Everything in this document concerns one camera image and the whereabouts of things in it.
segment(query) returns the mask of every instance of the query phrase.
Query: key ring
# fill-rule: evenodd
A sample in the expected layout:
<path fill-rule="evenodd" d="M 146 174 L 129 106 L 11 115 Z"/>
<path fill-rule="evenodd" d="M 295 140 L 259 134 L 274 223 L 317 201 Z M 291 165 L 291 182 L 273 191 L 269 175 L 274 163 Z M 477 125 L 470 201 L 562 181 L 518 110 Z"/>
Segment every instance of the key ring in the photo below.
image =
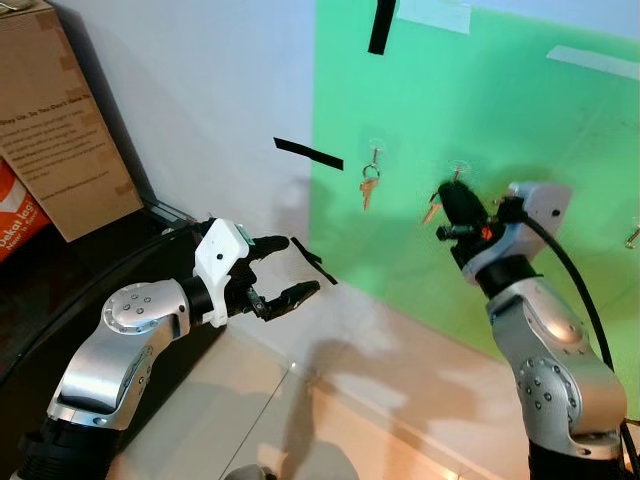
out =
<path fill-rule="evenodd" d="M 373 170 L 374 172 L 376 172 L 376 176 L 375 177 L 367 176 L 367 171 L 369 171 L 370 169 Z M 375 164 L 372 163 L 372 164 L 367 165 L 366 167 L 364 167 L 362 169 L 362 176 L 364 178 L 380 178 L 380 169 L 378 168 L 378 165 L 375 165 Z"/>
<path fill-rule="evenodd" d="M 378 168 L 378 152 L 380 151 L 379 148 L 374 148 L 373 149 L 373 161 L 367 165 L 366 167 L 364 167 L 362 169 L 362 176 L 364 178 L 380 178 L 380 169 Z M 367 176 L 367 170 L 372 169 L 376 172 L 376 176 L 375 177 L 368 177 Z"/>

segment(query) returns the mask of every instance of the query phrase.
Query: green backdrop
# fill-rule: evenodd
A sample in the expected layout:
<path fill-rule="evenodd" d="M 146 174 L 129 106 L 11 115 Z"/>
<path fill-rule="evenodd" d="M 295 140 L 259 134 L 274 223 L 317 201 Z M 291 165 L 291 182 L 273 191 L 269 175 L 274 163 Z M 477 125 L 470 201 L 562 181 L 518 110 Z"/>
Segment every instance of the green backdrop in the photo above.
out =
<path fill-rule="evenodd" d="M 317 2 L 313 142 L 345 170 L 313 166 L 313 250 L 341 280 L 500 358 L 485 299 L 435 239 L 444 215 L 420 225 L 429 196 L 456 164 L 486 202 L 514 180 L 571 185 L 559 240 L 590 286 L 638 415 L 639 257 L 624 246 L 638 216 L 638 82 L 546 58 L 564 45 L 637 62 L 638 45 L 474 9 L 470 35 L 395 18 L 376 56 L 375 6 Z M 385 152 L 365 213 L 359 185 L 374 138 Z M 534 266 L 586 318 L 552 254 Z"/>

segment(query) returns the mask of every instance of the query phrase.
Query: black cable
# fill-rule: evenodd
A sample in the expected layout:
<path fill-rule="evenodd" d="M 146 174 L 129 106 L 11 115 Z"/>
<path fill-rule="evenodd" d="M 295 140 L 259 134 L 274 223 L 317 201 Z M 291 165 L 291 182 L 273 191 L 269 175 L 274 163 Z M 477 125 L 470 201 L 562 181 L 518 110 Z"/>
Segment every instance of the black cable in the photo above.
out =
<path fill-rule="evenodd" d="M 304 248 L 304 246 L 300 243 L 300 240 L 298 240 L 296 237 L 291 237 L 291 243 L 293 243 L 298 248 L 298 250 L 300 250 L 300 253 L 304 257 L 304 259 L 307 262 L 309 262 L 309 265 L 311 265 L 318 272 L 320 272 L 322 275 L 324 275 L 324 277 L 327 280 L 329 280 L 331 285 L 337 285 L 338 284 L 338 281 L 330 273 L 328 273 L 324 268 L 322 268 L 322 266 L 320 266 L 320 264 L 322 263 L 322 259 L 320 257 L 318 257 L 317 255 L 311 253 L 306 248 Z"/>
<path fill-rule="evenodd" d="M 633 475 L 636 479 L 640 479 L 640 457 L 638 457 L 633 437 L 631 436 L 629 426 L 626 422 L 622 422 L 622 425 L 620 425 L 620 435 L 622 435 L 622 440 L 624 440 L 624 444 L 627 447 L 627 453 L 629 454 L 629 462 L 631 462 Z"/>
<path fill-rule="evenodd" d="M 75 293 L 70 299 L 60 305 L 52 314 L 49 320 L 42 326 L 40 329 L 31 337 L 29 342 L 22 348 L 22 350 L 18 353 L 13 363 L 9 366 L 9 368 L 4 372 L 2 377 L 0 377 L 0 388 L 4 386 L 4 384 L 9 380 L 9 377 L 14 373 L 14 371 L 18 368 L 18 366 L 22 363 L 22 361 L 31 353 L 31 350 L 36 346 L 36 344 L 40 341 L 42 336 L 53 326 L 56 324 L 58 320 L 76 303 L 78 303 L 85 295 L 87 295 L 93 288 L 96 287 L 100 282 L 106 279 L 109 275 L 114 273 L 116 270 L 121 269 L 129 262 L 137 258 L 139 255 L 147 252 L 148 250 L 157 247 L 165 242 L 173 240 L 174 238 L 180 237 L 186 233 L 191 233 L 196 230 L 198 227 L 201 227 L 203 224 L 193 224 L 178 230 L 174 230 L 173 232 L 167 233 L 165 235 L 161 235 L 140 248 L 134 250 L 129 255 L 124 258 L 121 258 L 117 262 L 113 263 L 111 266 L 107 267 L 105 270 L 100 272 L 98 275 L 93 277 L 87 284 L 83 286 L 78 292 Z"/>
<path fill-rule="evenodd" d="M 544 240 L 544 242 L 556 254 L 560 262 L 562 262 L 562 265 L 564 266 L 564 268 L 566 268 L 567 272 L 569 272 L 571 280 L 573 280 L 573 283 L 578 289 L 580 298 L 582 298 L 584 306 L 587 309 L 587 313 L 589 314 L 589 318 L 591 319 L 591 325 L 593 326 L 593 330 L 596 334 L 596 339 L 598 340 L 598 345 L 600 346 L 602 361 L 611 369 L 611 371 L 614 371 L 613 359 L 611 358 L 611 350 L 609 350 L 609 342 L 607 342 L 607 337 L 604 333 L 600 315 L 598 315 L 598 311 L 595 304 L 593 303 L 591 295 L 589 294 L 587 285 L 582 279 L 582 275 L 580 275 L 580 272 L 576 268 L 575 264 L 571 261 L 571 258 L 569 258 L 567 252 L 564 251 L 564 249 L 560 246 L 556 239 L 553 238 L 553 236 L 549 234 L 549 232 L 547 232 L 542 225 L 531 218 L 526 212 L 523 212 L 521 221 L 531 230 L 533 230 L 542 240 Z M 627 447 L 627 453 L 629 454 L 633 474 L 636 479 L 640 480 L 640 458 L 638 457 L 638 452 L 636 451 L 633 437 L 631 437 L 631 433 L 629 432 L 629 427 L 625 422 L 626 420 L 623 421 L 620 425 L 620 434 L 625 446 Z"/>

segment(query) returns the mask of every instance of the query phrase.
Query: orange bag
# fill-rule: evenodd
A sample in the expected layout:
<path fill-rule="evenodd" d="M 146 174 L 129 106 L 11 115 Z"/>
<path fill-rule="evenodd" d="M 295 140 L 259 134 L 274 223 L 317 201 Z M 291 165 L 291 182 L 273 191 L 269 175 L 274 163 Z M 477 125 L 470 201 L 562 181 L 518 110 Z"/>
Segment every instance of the orange bag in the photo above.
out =
<path fill-rule="evenodd" d="M 0 157 L 0 262 L 50 220 Z"/>

